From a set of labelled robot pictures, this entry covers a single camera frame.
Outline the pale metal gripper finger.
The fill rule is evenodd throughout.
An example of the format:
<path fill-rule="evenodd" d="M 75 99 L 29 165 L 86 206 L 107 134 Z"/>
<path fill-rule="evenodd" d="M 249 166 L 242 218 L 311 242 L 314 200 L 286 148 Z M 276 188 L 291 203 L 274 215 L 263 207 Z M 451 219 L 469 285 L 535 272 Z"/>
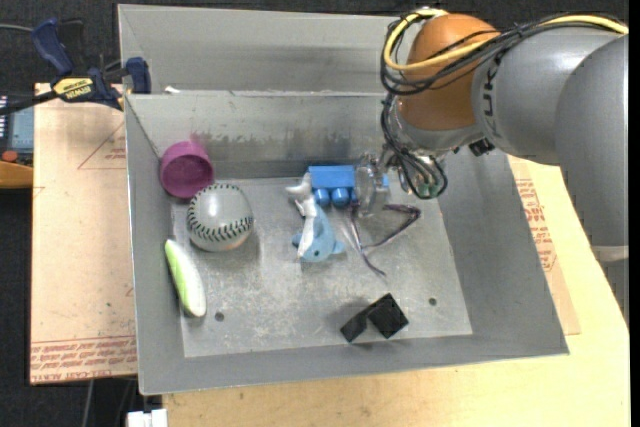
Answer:
<path fill-rule="evenodd" d="M 378 188 L 378 162 L 374 154 L 364 154 L 355 166 L 355 193 L 374 196 Z"/>
<path fill-rule="evenodd" d="M 388 185 L 368 184 L 360 189 L 360 216 L 369 217 L 383 210 L 388 202 Z"/>

